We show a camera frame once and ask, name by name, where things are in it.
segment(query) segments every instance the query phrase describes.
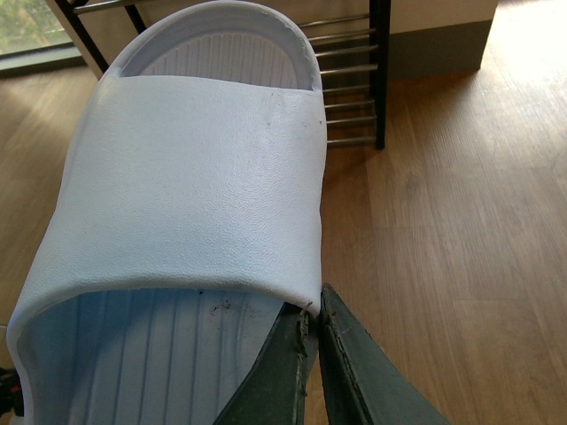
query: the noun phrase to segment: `white slide sandal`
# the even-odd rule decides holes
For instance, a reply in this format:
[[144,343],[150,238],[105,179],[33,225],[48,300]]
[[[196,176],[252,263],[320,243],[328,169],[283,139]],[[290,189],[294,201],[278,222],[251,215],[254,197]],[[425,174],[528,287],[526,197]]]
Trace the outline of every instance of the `white slide sandal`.
[[217,1],[139,35],[91,98],[9,324],[25,423],[212,424],[284,302],[317,315],[315,54]]

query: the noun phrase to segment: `rack leg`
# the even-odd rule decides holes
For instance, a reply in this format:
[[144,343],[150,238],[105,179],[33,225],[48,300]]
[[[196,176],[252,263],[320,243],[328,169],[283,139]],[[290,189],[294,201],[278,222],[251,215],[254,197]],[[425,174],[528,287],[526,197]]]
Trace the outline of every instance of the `rack leg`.
[[55,0],[55,3],[57,4],[57,6],[59,6],[59,9],[63,12],[65,17],[69,21],[69,24],[73,28],[74,32],[77,33],[77,35],[81,39],[90,55],[97,63],[97,66],[102,72],[106,71],[108,69],[108,62],[106,62],[105,57],[100,52],[93,39],[90,37],[87,29],[82,24],[79,17],[73,12],[73,6],[69,4],[67,0]]
[[124,6],[124,9],[126,9],[126,12],[128,13],[128,16],[130,17],[132,24],[134,24],[134,28],[136,29],[138,34],[141,34],[143,31],[145,31],[146,25],[144,24],[144,20],[140,16],[140,12],[138,11],[137,7],[135,7],[133,4],[129,4],[128,6]]
[[376,148],[385,147],[386,90],[388,85],[388,45],[390,41],[391,0],[369,0],[370,27],[376,31],[370,35],[370,44],[378,46],[370,52],[370,63],[378,69],[370,73],[370,95],[374,98],[377,116]]

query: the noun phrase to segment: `ribbed footbed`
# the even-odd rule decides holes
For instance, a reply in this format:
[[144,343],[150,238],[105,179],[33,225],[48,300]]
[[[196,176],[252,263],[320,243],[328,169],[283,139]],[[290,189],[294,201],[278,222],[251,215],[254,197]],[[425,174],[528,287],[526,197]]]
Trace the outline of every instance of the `ribbed footbed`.
[[[143,56],[137,52],[136,65]],[[288,55],[248,33],[215,31],[178,43],[141,74],[298,87]],[[24,337],[38,352],[41,344],[60,345],[58,359],[40,360],[44,382],[32,382],[35,423],[211,424],[250,371],[281,306],[259,294],[182,289],[95,292],[56,305]],[[57,326],[61,335],[42,340],[42,329]],[[50,368],[61,359],[68,369]]]
[[284,50],[254,34],[201,36],[164,52],[142,75],[190,75],[282,89],[298,87]]
[[39,423],[213,423],[281,306],[260,294],[182,289],[95,292],[57,305],[37,319],[73,323],[63,338],[74,352],[62,353],[73,372],[52,386],[59,409]]

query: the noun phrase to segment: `textured strap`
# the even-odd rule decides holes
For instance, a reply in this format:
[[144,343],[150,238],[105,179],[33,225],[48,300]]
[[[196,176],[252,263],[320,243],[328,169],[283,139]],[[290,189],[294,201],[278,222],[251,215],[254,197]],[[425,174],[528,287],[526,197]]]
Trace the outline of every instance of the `textured strap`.
[[12,333],[83,292],[249,290],[318,314],[321,92],[106,78],[69,150]]

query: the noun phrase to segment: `white wall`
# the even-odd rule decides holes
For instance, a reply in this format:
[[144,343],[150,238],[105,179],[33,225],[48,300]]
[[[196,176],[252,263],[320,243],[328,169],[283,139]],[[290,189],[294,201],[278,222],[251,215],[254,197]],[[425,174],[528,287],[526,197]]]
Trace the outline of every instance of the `white wall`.
[[[54,0],[46,0],[70,34],[72,40],[95,70],[96,66],[78,36],[58,10]],[[159,0],[140,3],[138,8],[146,24],[151,24],[191,4],[191,0]],[[263,0],[263,3],[288,15],[296,22],[308,22],[368,12],[368,0]],[[404,33],[419,29],[446,27],[491,20],[498,0],[392,0],[391,33]],[[102,51],[111,62],[136,36],[123,9],[82,15],[82,21]]]
[[492,20],[498,0],[392,0],[390,32]]

